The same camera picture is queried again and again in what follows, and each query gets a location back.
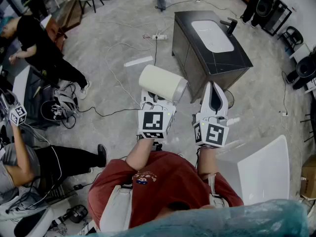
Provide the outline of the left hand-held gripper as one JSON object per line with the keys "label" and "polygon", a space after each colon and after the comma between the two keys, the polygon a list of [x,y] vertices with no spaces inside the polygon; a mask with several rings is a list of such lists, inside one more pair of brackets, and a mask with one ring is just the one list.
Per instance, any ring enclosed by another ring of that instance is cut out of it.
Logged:
{"label": "left hand-held gripper", "polygon": [[149,139],[166,139],[174,121],[175,105],[144,89],[138,111],[138,134]]}

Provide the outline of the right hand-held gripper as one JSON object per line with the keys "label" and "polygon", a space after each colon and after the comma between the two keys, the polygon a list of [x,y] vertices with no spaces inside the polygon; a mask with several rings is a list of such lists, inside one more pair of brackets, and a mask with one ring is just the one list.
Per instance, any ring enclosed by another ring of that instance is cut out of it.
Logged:
{"label": "right hand-held gripper", "polygon": [[[224,147],[229,132],[227,127],[228,100],[217,83],[209,81],[205,85],[200,112],[193,115],[196,145],[209,149]],[[205,113],[210,112],[215,112],[216,115],[220,116],[207,117]]]}

